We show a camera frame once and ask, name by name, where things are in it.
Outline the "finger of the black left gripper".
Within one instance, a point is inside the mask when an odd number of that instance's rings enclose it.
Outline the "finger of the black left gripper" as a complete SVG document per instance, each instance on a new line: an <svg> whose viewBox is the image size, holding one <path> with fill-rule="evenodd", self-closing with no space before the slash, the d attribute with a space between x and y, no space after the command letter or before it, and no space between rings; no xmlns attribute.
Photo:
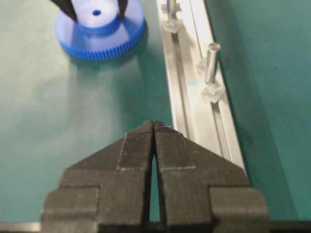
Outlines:
<svg viewBox="0 0 311 233"><path fill-rule="evenodd" d="M118 0L119 18L122 19L127 9L128 0Z"/></svg>
<svg viewBox="0 0 311 233"><path fill-rule="evenodd" d="M76 12L72 4L72 0L51 0L64 14L73 21L77 21Z"/></svg>

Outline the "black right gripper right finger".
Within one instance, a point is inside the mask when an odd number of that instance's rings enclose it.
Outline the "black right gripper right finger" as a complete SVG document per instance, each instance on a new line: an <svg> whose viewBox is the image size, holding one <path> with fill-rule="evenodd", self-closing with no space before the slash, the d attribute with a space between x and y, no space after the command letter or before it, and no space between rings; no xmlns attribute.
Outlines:
<svg viewBox="0 0 311 233"><path fill-rule="evenodd" d="M264 195L242 168L154 124L159 191L170 233L267 233Z"/></svg>

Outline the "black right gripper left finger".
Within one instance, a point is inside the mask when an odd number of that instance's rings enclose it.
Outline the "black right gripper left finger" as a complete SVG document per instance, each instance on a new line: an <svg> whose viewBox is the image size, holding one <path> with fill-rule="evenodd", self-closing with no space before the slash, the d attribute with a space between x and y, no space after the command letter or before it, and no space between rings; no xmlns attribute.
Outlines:
<svg viewBox="0 0 311 233"><path fill-rule="evenodd" d="M67 168L45 199L43 233L141 233L148 222L153 122Z"/></svg>

